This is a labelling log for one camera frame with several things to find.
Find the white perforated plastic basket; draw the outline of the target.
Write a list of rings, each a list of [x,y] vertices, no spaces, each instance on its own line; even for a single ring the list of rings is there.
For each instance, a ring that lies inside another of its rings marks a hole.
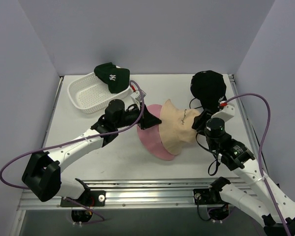
[[[120,93],[110,93],[108,85],[93,72],[72,81],[67,87],[73,106],[84,114],[92,114],[108,106],[114,99],[124,99],[131,92],[127,87]]]

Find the dark green baseball cap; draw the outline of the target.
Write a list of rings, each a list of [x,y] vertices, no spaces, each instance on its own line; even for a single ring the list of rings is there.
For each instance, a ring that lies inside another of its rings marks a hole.
[[[112,94],[120,93],[129,86],[130,70],[118,68],[112,62],[96,66],[94,73],[108,86],[108,90]]]

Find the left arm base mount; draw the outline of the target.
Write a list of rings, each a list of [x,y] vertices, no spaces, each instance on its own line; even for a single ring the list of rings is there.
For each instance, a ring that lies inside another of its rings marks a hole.
[[[70,217],[73,225],[79,225],[80,227],[88,224],[95,224],[104,222],[105,218],[94,211],[94,207],[103,207],[106,201],[106,192],[98,190],[92,192],[90,187],[87,186],[80,179],[75,179],[83,187],[84,192],[78,199],[62,198],[60,202],[61,207],[82,207],[83,210],[71,210]]]

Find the aluminium front rail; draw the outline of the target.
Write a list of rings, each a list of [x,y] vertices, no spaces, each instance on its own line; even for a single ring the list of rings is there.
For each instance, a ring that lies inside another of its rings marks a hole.
[[[208,188],[214,178],[162,180],[99,180],[86,181],[92,191],[106,191],[103,209],[176,208],[194,206],[194,189]],[[252,197],[257,197],[247,184],[231,178],[233,184]],[[60,206],[60,197],[41,202],[32,192],[24,190],[18,210],[68,209]]]

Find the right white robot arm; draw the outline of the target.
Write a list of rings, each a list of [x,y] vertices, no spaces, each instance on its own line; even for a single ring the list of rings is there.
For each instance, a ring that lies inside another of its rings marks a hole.
[[[192,128],[206,138],[205,149],[218,165],[224,164],[243,180],[256,197],[237,188],[225,177],[208,187],[208,199],[216,204],[232,204],[256,220],[268,236],[295,236],[295,202],[259,166],[254,154],[225,131],[225,118],[204,110]]]

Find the beige bucket hat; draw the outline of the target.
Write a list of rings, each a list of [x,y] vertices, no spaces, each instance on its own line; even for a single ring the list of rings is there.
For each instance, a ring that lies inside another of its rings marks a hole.
[[[196,130],[192,125],[195,117],[199,115],[200,112],[196,109],[176,108],[171,100],[163,104],[160,112],[159,135],[167,152],[178,155],[185,144],[196,141]]]

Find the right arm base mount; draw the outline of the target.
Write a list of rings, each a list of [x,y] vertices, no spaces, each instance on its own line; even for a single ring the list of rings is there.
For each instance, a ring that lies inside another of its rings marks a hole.
[[[224,177],[219,177],[208,188],[193,189],[194,204],[197,207],[197,215],[202,221],[211,221],[212,223],[222,224],[228,217],[231,216],[233,210],[230,211],[230,204],[222,200],[220,196],[222,187],[227,184],[231,184],[231,182]],[[200,214],[200,206],[207,205],[221,206],[206,208],[208,218],[204,219]]]

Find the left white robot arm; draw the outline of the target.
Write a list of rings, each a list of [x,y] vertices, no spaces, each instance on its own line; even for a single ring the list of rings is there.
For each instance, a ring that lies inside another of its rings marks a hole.
[[[55,196],[71,198],[78,206],[86,205],[90,188],[82,180],[65,180],[61,173],[86,154],[111,143],[121,128],[138,125],[141,130],[161,124],[146,106],[132,104],[125,108],[122,100],[112,100],[105,113],[80,137],[51,150],[37,151],[30,156],[22,182],[42,202]]]

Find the pink bucket hat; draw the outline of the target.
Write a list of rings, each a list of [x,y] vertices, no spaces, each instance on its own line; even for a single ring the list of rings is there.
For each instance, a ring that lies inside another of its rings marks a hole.
[[[137,125],[138,137],[149,153],[161,160],[171,161],[178,155],[178,152],[175,150],[176,137],[173,124],[170,117],[166,115],[167,103],[163,106],[149,105],[147,110],[159,118],[162,123],[148,129],[141,129]]]

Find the black baseball cap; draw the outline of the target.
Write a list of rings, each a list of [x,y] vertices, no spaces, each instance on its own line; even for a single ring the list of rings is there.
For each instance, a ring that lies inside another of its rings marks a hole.
[[[226,84],[223,75],[212,70],[197,72],[191,79],[190,91],[202,108],[212,113],[219,111],[220,102],[226,101]]]

